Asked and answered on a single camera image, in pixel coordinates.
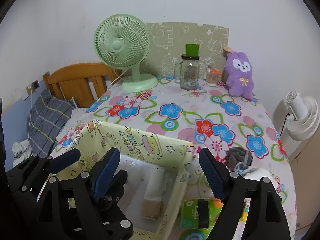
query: jar handle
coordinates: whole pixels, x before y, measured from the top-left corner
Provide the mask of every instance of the jar handle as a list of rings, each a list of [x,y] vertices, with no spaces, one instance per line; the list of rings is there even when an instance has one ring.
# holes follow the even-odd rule
[[[174,77],[175,77],[176,81],[181,79],[181,63],[182,62],[178,62],[178,63],[174,64]],[[179,75],[177,75],[177,66],[178,65],[180,65],[180,74]]]

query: fan stand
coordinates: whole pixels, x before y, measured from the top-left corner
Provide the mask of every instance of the fan stand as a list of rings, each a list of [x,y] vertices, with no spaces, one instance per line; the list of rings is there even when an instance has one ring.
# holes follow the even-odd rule
[[[136,64],[132,67],[132,76],[127,77],[121,87],[128,92],[141,92],[154,88],[158,84],[158,80],[154,75],[140,73],[140,65]]]

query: white circulator fan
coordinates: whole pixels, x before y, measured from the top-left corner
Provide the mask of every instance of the white circulator fan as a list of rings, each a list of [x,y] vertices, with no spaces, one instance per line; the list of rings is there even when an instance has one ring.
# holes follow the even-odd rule
[[[132,76],[122,83],[128,92],[141,92],[155,87],[158,80],[147,73],[140,74],[140,63],[150,47],[147,26],[128,14],[116,14],[105,19],[94,34],[94,49],[108,66],[122,71],[132,69]]]
[[[313,97],[303,97],[295,90],[286,97],[286,103],[293,117],[287,124],[289,136],[295,141],[311,137],[319,127],[320,114],[318,103]]]

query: white cable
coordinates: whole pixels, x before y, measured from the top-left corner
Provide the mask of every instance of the white cable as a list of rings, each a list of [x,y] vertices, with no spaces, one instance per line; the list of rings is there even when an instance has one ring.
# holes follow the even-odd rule
[[[31,87],[31,89],[30,89],[30,91],[31,91],[31,94],[30,94],[30,96],[31,96],[31,103],[30,103],[30,115],[29,115],[29,128],[28,128],[28,140],[29,140],[29,142],[30,142],[30,123],[31,123],[31,110],[32,110],[32,87]]]
[[[126,78],[122,78],[121,76],[122,75],[120,75],[120,76],[118,76],[118,74],[117,74],[117,72],[116,72],[116,70],[113,68],[113,73],[118,77],[118,78],[120,78],[120,79],[126,79]]]
[[[113,80],[113,82],[108,86],[107,91],[109,90],[109,87],[111,87],[113,85],[114,82],[117,81],[117,79],[121,78],[121,76],[126,73],[128,71],[128,69],[126,71],[124,71],[120,76],[118,76],[115,80]]]

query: light green wallpaper panel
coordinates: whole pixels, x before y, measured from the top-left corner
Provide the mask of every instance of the light green wallpaper panel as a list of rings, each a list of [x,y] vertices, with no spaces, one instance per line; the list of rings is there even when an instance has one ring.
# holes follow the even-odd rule
[[[226,62],[222,55],[223,46],[228,44],[229,29],[196,23],[148,23],[150,30],[150,51],[140,64],[142,73],[155,76],[173,76],[174,64],[181,61],[186,43],[199,44],[200,74],[205,78],[208,65],[223,70]]]

